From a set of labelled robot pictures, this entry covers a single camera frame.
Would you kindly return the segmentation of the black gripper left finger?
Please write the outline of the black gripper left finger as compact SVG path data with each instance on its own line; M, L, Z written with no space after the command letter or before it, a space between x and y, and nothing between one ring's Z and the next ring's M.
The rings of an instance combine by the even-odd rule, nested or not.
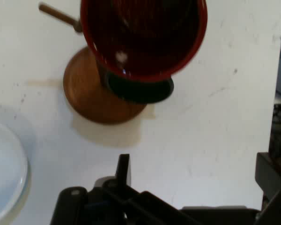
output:
M116 179L120 184L131 185L130 155L121 154L118 158Z

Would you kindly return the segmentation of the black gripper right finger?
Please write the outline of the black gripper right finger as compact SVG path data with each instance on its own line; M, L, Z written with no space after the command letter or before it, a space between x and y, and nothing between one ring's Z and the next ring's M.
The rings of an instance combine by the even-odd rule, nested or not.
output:
M281 225L281 165L267 152L257 154L255 181L268 200L255 224Z

